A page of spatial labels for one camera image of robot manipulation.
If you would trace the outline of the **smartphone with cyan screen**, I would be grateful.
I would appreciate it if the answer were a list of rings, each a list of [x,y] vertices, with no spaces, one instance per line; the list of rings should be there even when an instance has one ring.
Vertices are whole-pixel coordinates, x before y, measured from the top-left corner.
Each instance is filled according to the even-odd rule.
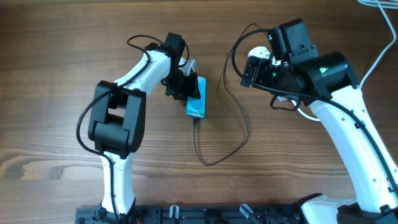
[[[204,118],[206,110],[206,78],[198,77],[198,90],[200,99],[188,97],[186,114],[196,118]]]

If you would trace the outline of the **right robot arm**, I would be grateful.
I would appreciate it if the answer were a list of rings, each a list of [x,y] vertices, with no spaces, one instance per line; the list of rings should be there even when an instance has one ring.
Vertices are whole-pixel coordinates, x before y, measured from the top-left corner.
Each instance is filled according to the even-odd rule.
[[[242,85],[308,106],[330,135],[355,199],[312,194],[292,205],[295,223],[396,223],[397,166],[378,134],[348,59],[319,55],[301,19],[264,29],[269,48],[252,49]]]

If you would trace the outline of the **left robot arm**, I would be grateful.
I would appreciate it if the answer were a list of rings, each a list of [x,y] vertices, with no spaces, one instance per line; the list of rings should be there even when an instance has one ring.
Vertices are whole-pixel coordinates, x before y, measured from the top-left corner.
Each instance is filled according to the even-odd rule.
[[[136,198],[132,190],[132,160],[141,145],[146,125],[146,101],[158,85],[175,100],[200,100],[198,75],[192,60],[183,59],[188,46],[181,35],[168,33],[142,49],[139,63],[114,82],[101,81],[95,88],[88,138],[101,158],[104,197],[99,217],[108,223],[131,220]]]

